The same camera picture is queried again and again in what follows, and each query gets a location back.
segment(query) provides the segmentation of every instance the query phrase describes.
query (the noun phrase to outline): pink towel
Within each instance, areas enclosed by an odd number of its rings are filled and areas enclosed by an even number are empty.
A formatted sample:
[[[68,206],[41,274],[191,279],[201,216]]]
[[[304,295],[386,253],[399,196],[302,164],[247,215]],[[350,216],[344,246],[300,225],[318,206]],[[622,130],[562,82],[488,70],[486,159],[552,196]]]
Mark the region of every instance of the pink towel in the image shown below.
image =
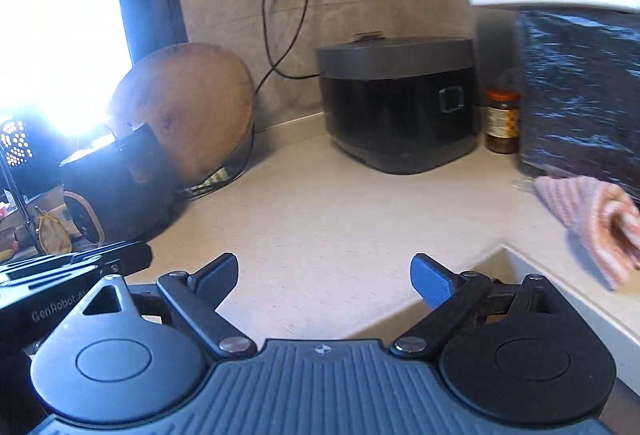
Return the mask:
[[[591,177],[539,177],[534,185],[614,290],[640,269],[640,213],[620,186]]]

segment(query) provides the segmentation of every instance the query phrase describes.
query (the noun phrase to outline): sunlight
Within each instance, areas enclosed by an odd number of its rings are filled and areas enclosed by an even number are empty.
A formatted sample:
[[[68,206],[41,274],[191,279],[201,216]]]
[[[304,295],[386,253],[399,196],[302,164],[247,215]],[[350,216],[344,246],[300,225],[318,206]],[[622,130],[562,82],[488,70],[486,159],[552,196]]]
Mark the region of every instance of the sunlight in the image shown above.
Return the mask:
[[[66,135],[103,119],[131,61],[119,0],[0,0],[0,113],[35,104]]]

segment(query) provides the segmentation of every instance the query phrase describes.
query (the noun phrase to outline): metal stand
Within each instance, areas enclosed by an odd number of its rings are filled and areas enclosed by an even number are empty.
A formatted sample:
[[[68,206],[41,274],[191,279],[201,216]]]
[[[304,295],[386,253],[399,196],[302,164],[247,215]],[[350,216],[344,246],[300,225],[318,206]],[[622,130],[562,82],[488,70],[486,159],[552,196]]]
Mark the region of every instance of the metal stand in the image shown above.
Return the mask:
[[[6,160],[4,158],[0,160],[0,166],[2,166],[2,175],[4,175],[4,180],[6,180],[6,183],[9,186],[9,191],[11,191],[11,194],[14,196],[15,205],[22,215],[24,228],[27,230],[31,241],[33,241],[33,245],[36,248],[36,251],[40,255],[46,255],[47,253],[45,253],[42,245],[40,244],[40,239],[38,238],[35,219],[31,216],[31,213],[27,208],[27,204],[24,203],[22,194],[20,193],[18,186],[15,184],[14,176],[12,175],[11,170],[9,169],[9,166],[7,166]]]

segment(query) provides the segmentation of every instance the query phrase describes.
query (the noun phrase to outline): black container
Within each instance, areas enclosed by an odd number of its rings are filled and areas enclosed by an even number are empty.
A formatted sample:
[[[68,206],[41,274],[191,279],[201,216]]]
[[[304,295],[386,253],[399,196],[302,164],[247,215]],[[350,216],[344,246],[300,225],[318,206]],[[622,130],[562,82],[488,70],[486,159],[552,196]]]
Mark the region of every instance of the black container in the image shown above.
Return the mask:
[[[475,148],[471,40],[383,39],[317,56],[327,130],[372,168],[422,173]]]
[[[65,204],[93,243],[132,240],[166,218],[177,174],[148,124],[60,164]]]

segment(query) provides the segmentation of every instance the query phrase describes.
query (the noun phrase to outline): jar label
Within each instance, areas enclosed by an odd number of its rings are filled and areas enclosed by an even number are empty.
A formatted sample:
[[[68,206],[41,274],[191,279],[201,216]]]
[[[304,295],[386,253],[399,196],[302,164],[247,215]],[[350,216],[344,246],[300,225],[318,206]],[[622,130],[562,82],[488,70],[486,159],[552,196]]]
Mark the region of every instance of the jar label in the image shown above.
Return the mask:
[[[499,110],[487,108],[486,132],[488,135],[500,138],[517,138],[518,110]]]

